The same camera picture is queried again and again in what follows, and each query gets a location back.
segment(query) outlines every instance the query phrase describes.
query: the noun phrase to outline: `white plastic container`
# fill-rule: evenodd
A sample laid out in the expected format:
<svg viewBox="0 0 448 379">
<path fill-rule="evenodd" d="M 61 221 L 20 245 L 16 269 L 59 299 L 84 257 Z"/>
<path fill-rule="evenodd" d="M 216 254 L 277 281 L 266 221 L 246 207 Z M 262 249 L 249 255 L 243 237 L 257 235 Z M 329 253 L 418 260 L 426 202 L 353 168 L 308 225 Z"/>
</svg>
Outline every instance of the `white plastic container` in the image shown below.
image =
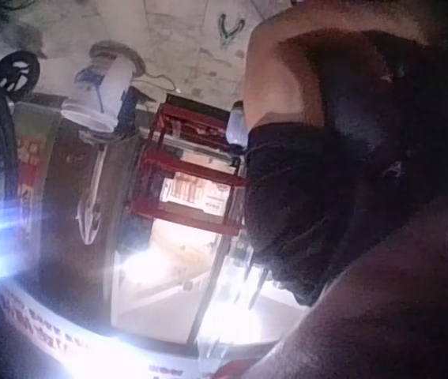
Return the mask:
<svg viewBox="0 0 448 379">
<path fill-rule="evenodd" d="M 114 51 L 101 51 L 74 79 L 62 116 L 99 133 L 113 133 L 136 67 Z"/>
<path fill-rule="evenodd" d="M 237 145 L 243 149 L 247 148 L 248 128 L 243 113 L 243 101 L 236 101 L 232 105 L 225 137 L 230 145 Z"/>
</svg>

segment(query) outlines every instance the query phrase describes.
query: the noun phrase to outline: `metal frame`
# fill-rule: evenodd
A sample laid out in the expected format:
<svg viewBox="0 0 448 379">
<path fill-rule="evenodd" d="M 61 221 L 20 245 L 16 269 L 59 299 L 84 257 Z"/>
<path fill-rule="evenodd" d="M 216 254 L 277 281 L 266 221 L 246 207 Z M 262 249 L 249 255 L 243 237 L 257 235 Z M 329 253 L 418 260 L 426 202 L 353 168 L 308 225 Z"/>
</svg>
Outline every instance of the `metal frame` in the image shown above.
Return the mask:
<svg viewBox="0 0 448 379">
<path fill-rule="evenodd" d="M 244 187 L 245 179 L 242 177 L 243 165 L 241 164 L 241 160 L 235 165 L 234 173 L 228 174 L 173 158 L 162 152 L 162 146 L 164 145 L 164 139 L 167 137 L 169 140 L 180 141 L 180 143 L 187 142 L 189 145 L 193 144 L 204 150 L 220 151 L 224 156 L 228 157 L 228 162 L 230 163 L 232 158 L 226 153 L 228 148 L 227 141 L 225 140 L 226 127 L 226 124 L 221 119 L 211 117 L 207 114 L 189 111 L 169 103 L 161 104 L 153 119 L 137 165 L 136 183 L 139 188 L 134 191 L 135 198 L 131 204 L 131 212 L 139 216 L 167 220 L 222 235 L 209 274 L 208 284 L 202 300 L 199 303 L 198 311 L 185 345 L 189 351 L 192 351 L 195 347 L 195 340 L 211 298 L 216 290 L 217 279 L 220 275 L 224 259 L 229 252 L 232 237 L 238 235 L 239 230 L 243 227 L 243 206 L 242 204 L 238 204 L 241 203 L 243 197 L 236 196 L 238 193 L 236 190 L 241 190 Z M 225 206 L 222 223 L 212 223 L 207 220 L 198 220 L 182 213 L 169 212 L 166 209 L 162 209 L 158 201 L 147 201 L 145 197 L 149 193 L 154 169 L 182 172 L 230 186 L 231 189 Z M 257 349 L 263 345 L 254 345 L 254 348 Z"/>
</svg>

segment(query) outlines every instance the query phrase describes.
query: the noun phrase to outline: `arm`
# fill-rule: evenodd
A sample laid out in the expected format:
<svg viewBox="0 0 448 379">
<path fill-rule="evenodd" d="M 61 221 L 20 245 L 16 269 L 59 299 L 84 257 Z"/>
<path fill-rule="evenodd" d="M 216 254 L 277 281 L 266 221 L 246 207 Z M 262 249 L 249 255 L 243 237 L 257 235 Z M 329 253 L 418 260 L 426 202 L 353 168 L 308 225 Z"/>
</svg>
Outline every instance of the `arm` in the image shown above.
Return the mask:
<svg viewBox="0 0 448 379">
<path fill-rule="evenodd" d="M 426 43 L 427 22 L 416 17 L 425 9 L 404 3 L 310 0 L 259 25 L 250 38 L 245 73 L 249 128 L 270 122 L 322 127 L 318 78 L 307 59 L 310 47 L 348 34 L 355 40 L 356 33 L 369 30 Z M 372 53 L 362 37 L 360 44 L 358 51 Z"/>
<path fill-rule="evenodd" d="M 429 207 L 341 275 L 243 379 L 448 378 L 448 207 Z"/>
</svg>

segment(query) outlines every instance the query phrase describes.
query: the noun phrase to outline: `red rack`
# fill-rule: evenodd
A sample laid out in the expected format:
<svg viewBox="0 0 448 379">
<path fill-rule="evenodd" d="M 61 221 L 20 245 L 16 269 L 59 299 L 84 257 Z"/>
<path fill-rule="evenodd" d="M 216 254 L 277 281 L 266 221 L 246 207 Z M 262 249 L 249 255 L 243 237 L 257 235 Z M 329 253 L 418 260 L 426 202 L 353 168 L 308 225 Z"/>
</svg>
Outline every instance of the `red rack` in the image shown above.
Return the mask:
<svg viewBox="0 0 448 379">
<path fill-rule="evenodd" d="M 176 98 L 175 101 L 177 104 L 183 104 L 189 100 Z M 181 172 L 197 178 L 225 184 L 230 186 L 231 189 L 224 216 L 207 215 L 202 211 L 200 211 L 198 216 L 194 216 L 194 208 L 180 205 L 172 206 L 169 203 L 160 203 L 158 199 L 147 201 L 141 197 L 141 191 L 139 191 L 140 197 L 133 201 L 131 210 L 139 216 L 151 219 L 161 219 L 188 227 L 195 227 L 204 231 L 236 236 L 241 228 L 242 216 L 237 217 L 236 220 L 230 220 L 229 215 L 235 189 L 242 188 L 245 184 L 244 178 L 238 176 L 239 168 L 235 169 L 234 174 L 228 174 L 209 167 L 184 162 L 162 151 L 162 144 L 164 143 L 164 136 L 166 134 L 177 136 L 177 138 L 206 148 L 225 150 L 228 147 L 227 141 L 225 140 L 226 123 L 222 118 L 212 117 L 212 115 L 194 111 L 193 109 L 198 103 L 189 102 L 188 104 L 192 108 L 191 110 L 179 105 L 173 105 L 172 103 L 160 105 L 156 117 L 153 120 L 145 150 L 137 166 L 139 171 L 138 177 L 146 179 L 140 181 L 143 185 L 146 183 L 146 189 L 142 193 L 149 192 L 149 183 L 151 182 L 150 179 L 154 169 Z M 209 109 L 203 104 L 200 105 L 202 110 Z M 153 140 L 155 132 L 159 132 L 157 141 Z"/>
</svg>

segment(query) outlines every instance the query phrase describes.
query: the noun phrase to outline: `white bucket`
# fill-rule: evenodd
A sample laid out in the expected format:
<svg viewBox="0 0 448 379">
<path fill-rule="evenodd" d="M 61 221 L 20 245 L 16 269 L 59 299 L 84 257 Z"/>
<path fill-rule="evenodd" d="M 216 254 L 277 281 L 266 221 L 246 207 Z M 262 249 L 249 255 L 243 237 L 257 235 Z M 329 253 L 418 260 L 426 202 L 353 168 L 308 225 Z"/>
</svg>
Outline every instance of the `white bucket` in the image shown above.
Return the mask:
<svg viewBox="0 0 448 379">
<path fill-rule="evenodd" d="M 74 79 L 70 96 L 62 104 L 62 116 L 100 133 L 113 133 L 135 71 L 125 55 L 104 52 Z"/>
</svg>

